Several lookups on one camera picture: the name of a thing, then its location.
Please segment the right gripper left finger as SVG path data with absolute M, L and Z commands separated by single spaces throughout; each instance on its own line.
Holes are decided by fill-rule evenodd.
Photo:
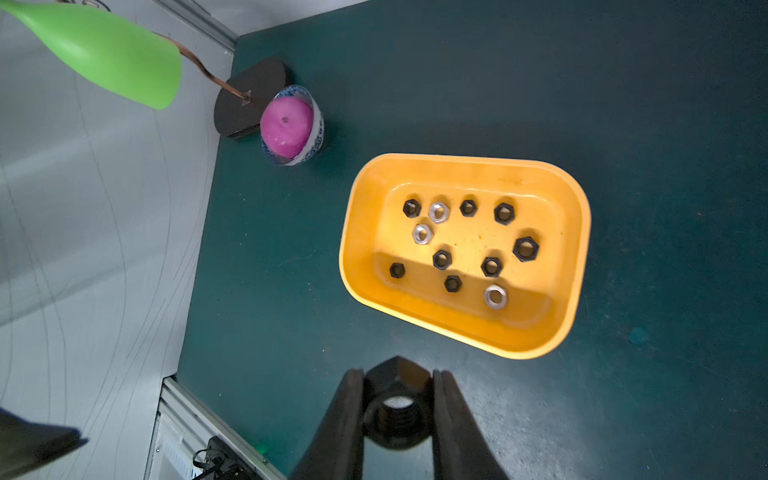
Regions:
M 362 478 L 363 390 L 363 371 L 348 370 L 290 479 Z

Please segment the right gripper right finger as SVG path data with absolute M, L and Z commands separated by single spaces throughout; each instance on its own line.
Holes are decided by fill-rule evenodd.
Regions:
M 433 371 L 435 479 L 508 479 L 449 371 Z

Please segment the small black nut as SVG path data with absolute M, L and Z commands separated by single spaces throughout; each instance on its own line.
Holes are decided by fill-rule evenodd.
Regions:
M 448 275 L 444 281 L 444 287 L 449 293 L 457 293 L 462 288 L 462 280 L 457 275 Z

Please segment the yellow plastic storage box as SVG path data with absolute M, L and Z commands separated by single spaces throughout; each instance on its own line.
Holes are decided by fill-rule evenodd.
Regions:
M 407 218 L 410 198 L 422 206 Z M 474 199 L 477 213 L 464 217 L 460 205 Z M 446 203 L 450 218 L 434 224 L 429 206 Z M 509 225 L 494 220 L 501 202 L 515 207 Z M 417 245 L 416 224 L 428 224 L 433 239 Z M 509 359 L 533 359 L 557 348 L 577 312 L 586 267 L 591 210 L 580 184 L 566 171 L 540 161 L 420 154 L 384 154 L 358 173 L 349 196 L 339 251 L 339 270 L 360 303 L 478 349 Z M 520 262 L 515 240 L 531 236 L 537 258 Z M 452 253 L 452 265 L 436 269 L 433 254 Z M 481 271 L 486 257 L 499 257 L 498 278 Z M 401 279 L 389 274 L 403 263 Z M 462 288 L 449 293 L 448 275 Z M 491 284 L 508 294 L 504 309 L 483 298 Z

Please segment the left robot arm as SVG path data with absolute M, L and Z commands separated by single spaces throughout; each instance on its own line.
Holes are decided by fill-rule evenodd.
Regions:
M 24 420 L 1 410 L 1 478 L 15 479 L 88 443 L 74 427 Z

